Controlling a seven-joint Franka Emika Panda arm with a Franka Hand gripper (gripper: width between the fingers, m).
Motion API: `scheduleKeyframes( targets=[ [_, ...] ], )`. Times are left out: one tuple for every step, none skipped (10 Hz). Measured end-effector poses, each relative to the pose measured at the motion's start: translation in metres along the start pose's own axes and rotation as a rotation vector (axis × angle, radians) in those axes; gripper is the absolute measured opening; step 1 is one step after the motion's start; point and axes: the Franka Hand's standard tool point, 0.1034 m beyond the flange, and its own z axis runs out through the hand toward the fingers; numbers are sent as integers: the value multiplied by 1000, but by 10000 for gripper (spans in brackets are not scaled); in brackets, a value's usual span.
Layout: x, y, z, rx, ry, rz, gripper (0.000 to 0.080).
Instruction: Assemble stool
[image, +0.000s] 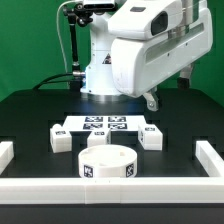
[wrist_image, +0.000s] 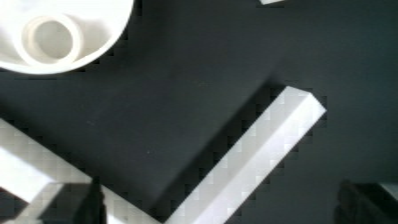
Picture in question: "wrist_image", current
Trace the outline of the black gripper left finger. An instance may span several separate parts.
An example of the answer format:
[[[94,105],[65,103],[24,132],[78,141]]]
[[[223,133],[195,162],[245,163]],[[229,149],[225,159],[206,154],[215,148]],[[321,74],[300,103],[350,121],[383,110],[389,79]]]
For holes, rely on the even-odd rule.
[[[103,199],[96,184],[65,184],[46,208],[46,224],[106,224]]]

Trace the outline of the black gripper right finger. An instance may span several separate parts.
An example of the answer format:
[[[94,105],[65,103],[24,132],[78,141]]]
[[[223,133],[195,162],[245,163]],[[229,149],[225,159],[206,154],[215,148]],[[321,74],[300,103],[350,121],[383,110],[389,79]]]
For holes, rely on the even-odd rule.
[[[398,182],[341,182],[334,224],[398,224]]]

